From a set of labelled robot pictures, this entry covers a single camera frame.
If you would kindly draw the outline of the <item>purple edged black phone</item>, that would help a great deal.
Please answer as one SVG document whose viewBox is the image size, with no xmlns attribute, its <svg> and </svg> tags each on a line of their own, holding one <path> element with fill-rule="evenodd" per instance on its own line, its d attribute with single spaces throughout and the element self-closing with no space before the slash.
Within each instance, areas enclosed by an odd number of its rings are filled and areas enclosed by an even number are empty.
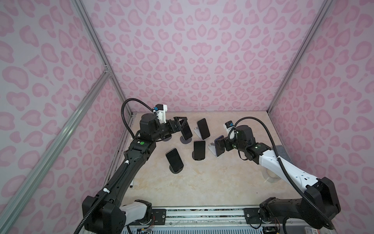
<svg viewBox="0 0 374 234">
<path fill-rule="evenodd" d="M 225 137 L 223 135 L 219 136 L 214 140 L 214 147 L 215 147 L 215 155 L 219 157 L 222 155 L 225 150 Z"/>
</svg>

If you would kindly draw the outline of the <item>silver folding phone stand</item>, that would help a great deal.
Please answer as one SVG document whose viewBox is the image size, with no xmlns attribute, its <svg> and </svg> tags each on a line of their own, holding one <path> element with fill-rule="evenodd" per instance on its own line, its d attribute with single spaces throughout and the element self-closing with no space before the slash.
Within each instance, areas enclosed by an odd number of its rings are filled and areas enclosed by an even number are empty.
<svg viewBox="0 0 374 234">
<path fill-rule="evenodd" d="M 208 145 L 208 149 L 209 149 L 209 151 L 216 157 L 216 158 L 218 158 L 218 156 L 217 156 L 217 153 L 216 153 L 216 147 L 215 147 L 215 143 L 214 142 L 212 142 L 212 143 L 210 143 L 209 145 Z"/>
</svg>

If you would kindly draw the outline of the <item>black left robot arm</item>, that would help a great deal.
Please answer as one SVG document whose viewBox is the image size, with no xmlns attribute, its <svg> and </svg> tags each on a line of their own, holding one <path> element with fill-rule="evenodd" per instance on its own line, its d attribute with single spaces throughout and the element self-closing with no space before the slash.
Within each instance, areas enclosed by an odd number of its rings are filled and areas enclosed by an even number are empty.
<svg viewBox="0 0 374 234">
<path fill-rule="evenodd" d="M 75 233 L 81 229 L 96 234 L 119 234 L 129 224 L 152 221 L 152 204 L 136 200 L 122 206 L 124 195 L 141 167 L 148 161 L 159 140 L 182 131 L 187 125 L 186 117 L 175 117 L 160 122 L 155 113 L 146 113 L 140 120 L 140 129 L 124 152 L 125 160 L 112 178 L 94 196 L 87 196 L 82 204 L 83 219 Z"/>
</svg>

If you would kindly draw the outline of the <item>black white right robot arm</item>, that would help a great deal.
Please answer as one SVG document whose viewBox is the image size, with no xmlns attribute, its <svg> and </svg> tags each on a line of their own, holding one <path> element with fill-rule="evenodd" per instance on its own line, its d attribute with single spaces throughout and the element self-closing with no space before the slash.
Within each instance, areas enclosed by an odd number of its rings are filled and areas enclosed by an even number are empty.
<svg viewBox="0 0 374 234">
<path fill-rule="evenodd" d="M 332 180 L 318 178 L 282 158 L 276 149 L 270 131 L 266 129 L 272 146 L 257 142 L 247 125 L 224 124 L 228 136 L 216 140 L 216 149 L 237 150 L 245 159 L 273 172 L 287 182 L 300 195 L 299 199 L 270 197 L 259 205 L 258 220 L 271 223 L 284 217 L 301 219 L 315 229 L 333 230 L 333 218 L 341 211 L 337 191 Z"/>
</svg>

